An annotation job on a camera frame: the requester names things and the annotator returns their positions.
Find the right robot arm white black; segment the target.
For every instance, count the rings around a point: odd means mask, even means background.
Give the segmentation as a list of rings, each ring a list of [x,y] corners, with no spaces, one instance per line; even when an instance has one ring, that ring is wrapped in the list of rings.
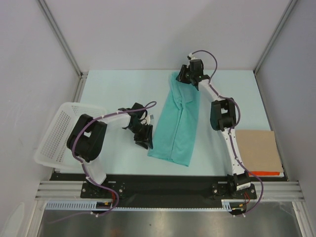
[[[250,195],[254,195],[255,190],[251,186],[249,172],[244,167],[236,138],[240,108],[232,97],[225,97],[215,89],[211,76],[204,73],[201,59],[190,54],[188,60],[187,65],[182,65],[176,80],[192,85],[210,102],[211,128],[221,137],[227,151],[227,185],[223,194],[233,199],[244,198],[250,201]]]

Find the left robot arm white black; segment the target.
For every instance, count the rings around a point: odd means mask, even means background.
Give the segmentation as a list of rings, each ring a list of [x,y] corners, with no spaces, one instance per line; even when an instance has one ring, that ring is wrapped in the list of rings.
[[[92,184],[92,192],[102,198],[111,193],[119,200],[117,191],[109,188],[104,182],[106,172],[101,167],[99,155],[102,151],[107,131],[114,129],[128,129],[134,134],[136,145],[148,150],[153,146],[153,125],[148,109],[156,105],[151,101],[143,106],[135,103],[132,108],[120,108],[116,112],[93,118],[87,114],[79,117],[68,140],[67,148],[71,150],[84,173],[86,180]]]

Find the teal green t shirt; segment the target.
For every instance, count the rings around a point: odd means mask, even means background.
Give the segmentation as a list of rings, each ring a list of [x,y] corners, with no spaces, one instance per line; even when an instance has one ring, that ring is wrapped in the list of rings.
[[[189,166],[196,141],[200,92],[171,74],[170,90],[153,136],[148,156]]]

